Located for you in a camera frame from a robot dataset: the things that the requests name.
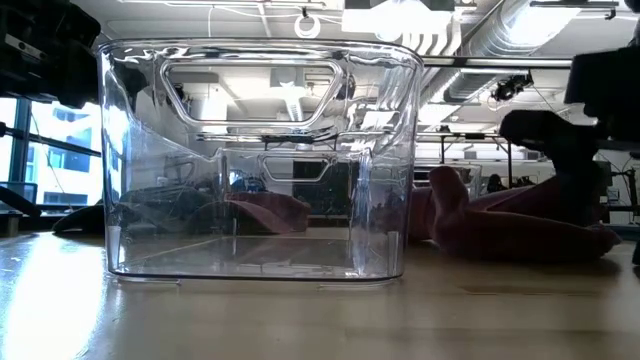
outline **window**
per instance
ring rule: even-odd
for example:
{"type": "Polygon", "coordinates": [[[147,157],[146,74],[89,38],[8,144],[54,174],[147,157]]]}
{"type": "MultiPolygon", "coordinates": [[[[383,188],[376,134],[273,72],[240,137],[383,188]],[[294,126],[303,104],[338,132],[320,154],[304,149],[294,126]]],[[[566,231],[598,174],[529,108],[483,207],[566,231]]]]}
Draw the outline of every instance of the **window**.
{"type": "Polygon", "coordinates": [[[86,194],[44,193],[44,203],[47,205],[88,205],[86,194]]]}
{"type": "Polygon", "coordinates": [[[102,199],[100,157],[34,142],[29,149],[33,149],[33,161],[27,162],[25,180],[33,174],[32,181],[38,184],[37,204],[93,205],[102,199]]]}
{"type": "MultiPolygon", "coordinates": [[[[16,120],[16,100],[0,99],[0,121],[13,128],[16,120]]],[[[9,180],[11,168],[11,152],[13,148],[13,138],[5,135],[0,138],[0,181],[9,180]]]]}
{"type": "Polygon", "coordinates": [[[28,139],[0,138],[0,157],[4,156],[0,158],[0,182],[19,186],[37,205],[53,210],[93,205],[102,199],[98,106],[71,109],[56,102],[0,99],[0,111],[0,121],[7,127],[28,129],[31,134],[28,139]]]}
{"type": "Polygon", "coordinates": [[[31,114],[33,116],[29,131],[32,134],[101,151],[102,124],[99,106],[86,104],[82,109],[71,109],[58,102],[33,102],[31,114]]]}
{"type": "Polygon", "coordinates": [[[36,174],[35,174],[35,150],[33,149],[33,145],[29,145],[29,150],[27,152],[27,167],[25,169],[24,181],[25,182],[35,182],[36,174]]]}

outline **pink fabric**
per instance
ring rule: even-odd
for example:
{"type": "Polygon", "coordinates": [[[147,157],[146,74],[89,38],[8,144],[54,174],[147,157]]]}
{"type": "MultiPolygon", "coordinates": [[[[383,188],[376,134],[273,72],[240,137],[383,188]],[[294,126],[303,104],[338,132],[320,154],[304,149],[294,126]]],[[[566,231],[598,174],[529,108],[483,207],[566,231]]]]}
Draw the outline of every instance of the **pink fabric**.
{"type": "MultiPolygon", "coordinates": [[[[555,179],[491,194],[469,202],[455,170],[430,174],[431,189],[412,194],[409,236],[433,239],[447,253],[470,259],[508,261],[587,261],[620,242],[602,226],[563,222],[565,208],[555,179]]],[[[594,204],[594,223],[601,213],[594,204]]]]}
{"type": "Polygon", "coordinates": [[[276,193],[233,193],[227,202],[276,234],[305,231],[311,213],[309,204],[276,193]]]}

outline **desk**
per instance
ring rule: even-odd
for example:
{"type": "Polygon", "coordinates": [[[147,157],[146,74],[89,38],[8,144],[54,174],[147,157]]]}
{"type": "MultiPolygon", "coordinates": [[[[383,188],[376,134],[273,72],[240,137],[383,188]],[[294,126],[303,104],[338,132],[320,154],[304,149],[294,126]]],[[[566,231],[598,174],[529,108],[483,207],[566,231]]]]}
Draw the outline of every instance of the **desk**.
{"type": "Polygon", "coordinates": [[[410,248],[386,286],[120,282],[102,239],[0,240],[0,358],[636,359],[623,244],[590,266],[470,264],[410,248]]]}

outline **wire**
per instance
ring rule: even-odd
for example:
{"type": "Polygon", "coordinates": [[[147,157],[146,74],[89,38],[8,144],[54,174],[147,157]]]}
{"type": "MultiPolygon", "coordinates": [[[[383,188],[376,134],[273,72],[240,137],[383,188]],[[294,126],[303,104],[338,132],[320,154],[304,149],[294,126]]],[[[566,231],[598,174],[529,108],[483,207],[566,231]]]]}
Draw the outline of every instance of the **wire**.
{"type": "Polygon", "coordinates": [[[336,20],[331,20],[330,18],[327,18],[327,17],[325,17],[325,16],[320,16],[320,15],[318,15],[318,19],[320,19],[320,20],[324,20],[324,21],[326,21],[326,22],[330,22],[330,23],[332,23],[332,24],[342,25],[342,22],[340,22],[340,21],[336,21],[336,20]]]}
{"type": "MultiPolygon", "coordinates": [[[[627,21],[638,21],[637,17],[633,17],[633,16],[616,16],[611,20],[627,20],[627,21]]],[[[603,16],[595,16],[595,15],[585,15],[585,16],[576,16],[573,18],[573,20],[605,20],[605,18],[603,16]]]]}
{"type": "Polygon", "coordinates": [[[225,6],[216,6],[216,9],[221,9],[225,11],[229,11],[238,15],[248,16],[248,17],[256,17],[256,18],[288,18],[288,17],[298,17],[300,14],[283,14],[283,15],[257,15],[257,14],[248,14],[242,11],[238,11],[233,8],[225,7],[225,6]]]}
{"type": "MultiPolygon", "coordinates": [[[[227,6],[212,6],[212,8],[216,8],[216,9],[220,9],[220,10],[225,10],[225,11],[229,11],[238,15],[243,15],[243,16],[248,16],[248,17],[255,17],[255,18],[291,18],[291,17],[295,17],[297,18],[298,16],[300,16],[300,14],[296,13],[296,14],[281,14],[281,15],[259,15],[259,14],[249,14],[246,12],[242,12],[239,10],[236,10],[232,7],[227,7],[227,6]]],[[[331,19],[342,19],[342,16],[336,16],[336,15],[315,15],[318,18],[327,21],[327,22],[331,22],[334,24],[339,24],[342,25],[341,22],[335,21],[335,20],[331,20],[331,19]]]]}
{"type": "Polygon", "coordinates": [[[549,107],[549,109],[551,109],[551,111],[553,111],[554,113],[556,112],[556,110],[553,108],[553,106],[551,106],[551,104],[549,104],[549,102],[547,101],[547,99],[544,98],[544,96],[542,96],[542,94],[540,93],[540,91],[538,91],[538,88],[535,87],[535,85],[531,85],[531,87],[533,88],[533,90],[535,90],[538,95],[540,95],[540,98],[542,98],[542,101],[544,101],[545,104],[547,104],[547,106],[549,107]]]}
{"type": "MultiPolygon", "coordinates": [[[[33,116],[33,114],[31,114],[31,122],[33,123],[33,125],[36,126],[36,136],[38,137],[38,140],[40,140],[40,146],[44,145],[44,141],[42,140],[42,136],[40,136],[40,129],[38,128],[38,121],[36,120],[35,116],[33,116]]],[[[46,151],[44,154],[47,157],[47,165],[49,166],[49,169],[51,169],[51,172],[53,173],[53,177],[56,179],[56,183],[58,184],[58,187],[60,188],[60,192],[62,192],[62,195],[64,195],[64,197],[67,199],[67,205],[69,205],[69,210],[73,211],[73,206],[71,205],[71,199],[67,196],[67,193],[62,188],[62,184],[60,183],[60,180],[58,179],[58,175],[56,174],[55,169],[51,165],[51,159],[49,158],[49,152],[46,151]]]]}
{"type": "Polygon", "coordinates": [[[209,8],[209,14],[207,15],[207,30],[209,31],[209,37],[211,37],[211,13],[213,12],[214,7],[209,8]]]}

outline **plastic bin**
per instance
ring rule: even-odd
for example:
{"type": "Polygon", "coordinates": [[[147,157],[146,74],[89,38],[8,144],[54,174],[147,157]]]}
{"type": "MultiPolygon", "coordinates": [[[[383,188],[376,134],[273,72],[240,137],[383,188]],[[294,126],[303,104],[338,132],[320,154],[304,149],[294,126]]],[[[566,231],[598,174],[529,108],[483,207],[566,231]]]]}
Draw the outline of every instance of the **plastic bin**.
{"type": "Polygon", "coordinates": [[[387,44],[99,50],[109,271],[400,276],[423,64],[387,44]]]}

